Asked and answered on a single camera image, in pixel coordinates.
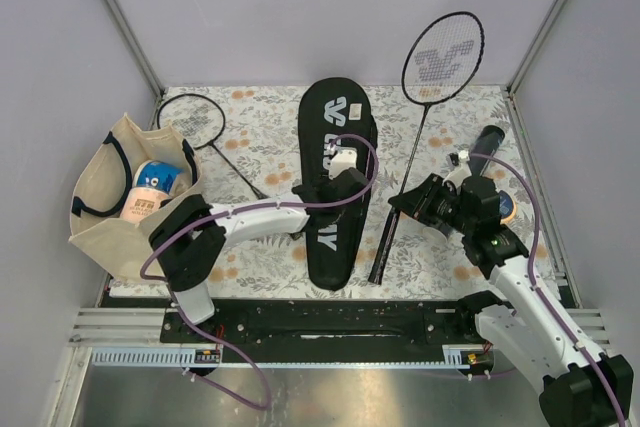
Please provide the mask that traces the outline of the black racket cover bag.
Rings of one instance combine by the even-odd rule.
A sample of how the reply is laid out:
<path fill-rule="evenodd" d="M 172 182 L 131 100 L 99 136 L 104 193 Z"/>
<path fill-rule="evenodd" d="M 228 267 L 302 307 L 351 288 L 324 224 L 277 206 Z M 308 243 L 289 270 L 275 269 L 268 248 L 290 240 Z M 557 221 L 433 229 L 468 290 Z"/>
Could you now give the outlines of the black racket cover bag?
<path fill-rule="evenodd" d="M 372 178 L 368 148 L 346 134 L 356 134 L 377 145 L 377 126 L 363 88 L 355 81 L 332 77 L 315 82 L 299 103 L 297 133 L 300 149 L 301 198 L 309 203 L 344 200 L 363 189 Z M 333 155 L 329 143 L 353 148 L 356 169 L 329 178 Z M 349 281 L 357 257 L 371 194 L 333 208 L 313 209 L 304 228 L 308 274 L 318 288 L 336 291 Z"/>

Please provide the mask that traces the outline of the black shuttlecock tube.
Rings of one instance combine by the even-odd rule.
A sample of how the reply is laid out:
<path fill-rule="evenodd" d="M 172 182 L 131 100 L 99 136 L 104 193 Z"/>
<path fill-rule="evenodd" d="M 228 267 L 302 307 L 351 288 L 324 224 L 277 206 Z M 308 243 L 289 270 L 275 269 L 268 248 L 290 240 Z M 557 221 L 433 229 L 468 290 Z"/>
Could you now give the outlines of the black shuttlecock tube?
<path fill-rule="evenodd" d="M 487 156 L 493 157 L 505 138 L 505 132 L 496 125 L 485 126 L 471 147 L 466 173 L 481 176 L 488 164 Z"/>

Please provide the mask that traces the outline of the badminton racket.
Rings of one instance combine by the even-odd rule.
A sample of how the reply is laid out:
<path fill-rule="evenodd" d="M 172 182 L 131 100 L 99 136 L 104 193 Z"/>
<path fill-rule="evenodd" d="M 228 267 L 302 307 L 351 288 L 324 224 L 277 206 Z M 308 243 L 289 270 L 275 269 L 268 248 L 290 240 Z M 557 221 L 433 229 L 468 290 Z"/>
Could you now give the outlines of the badminton racket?
<path fill-rule="evenodd" d="M 427 116 L 432 107 L 455 98 L 474 78 L 485 51 L 485 30 L 470 11 L 445 14 L 417 37 L 404 61 L 401 89 L 410 103 L 423 108 L 400 186 L 404 193 Z"/>
<path fill-rule="evenodd" d="M 157 128 L 171 124 L 194 151 L 213 149 L 257 199 L 266 199 L 267 195 L 254 186 L 216 145 L 225 132 L 226 123 L 226 114 L 221 106 L 210 97 L 199 93 L 182 93 L 170 97 L 161 102 L 155 115 Z"/>

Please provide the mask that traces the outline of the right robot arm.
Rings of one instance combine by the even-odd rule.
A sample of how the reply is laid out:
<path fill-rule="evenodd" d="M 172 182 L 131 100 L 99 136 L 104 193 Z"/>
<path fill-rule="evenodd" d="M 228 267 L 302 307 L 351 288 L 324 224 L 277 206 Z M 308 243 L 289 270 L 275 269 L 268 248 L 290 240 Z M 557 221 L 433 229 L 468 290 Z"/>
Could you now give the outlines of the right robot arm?
<path fill-rule="evenodd" d="M 462 298 L 456 333 L 501 351 L 531 384 L 549 425 L 625 425 L 631 365 L 608 355 L 553 296 L 528 249 L 502 223 L 492 180 L 470 176 L 455 186 L 432 174 L 389 202 L 423 225 L 444 224 L 461 234 L 467 258 L 500 293 Z"/>

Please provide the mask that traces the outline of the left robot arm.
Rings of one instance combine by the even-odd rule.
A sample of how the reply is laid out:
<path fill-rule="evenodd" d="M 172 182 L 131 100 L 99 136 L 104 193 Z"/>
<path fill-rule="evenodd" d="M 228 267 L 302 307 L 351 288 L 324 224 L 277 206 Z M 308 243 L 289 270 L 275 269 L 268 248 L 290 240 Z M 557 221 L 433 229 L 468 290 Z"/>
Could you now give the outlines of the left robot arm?
<path fill-rule="evenodd" d="M 149 235 L 170 293 L 184 318 L 182 330 L 196 342 L 216 333 L 215 308 L 206 280 L 227 248 L 275 234 L 320 230 L 334 223 L 353 202 L 369 193 L 372 181 L 354 167 L 289 194 L 237 206 L 210 205 L 190 195 Z"/>

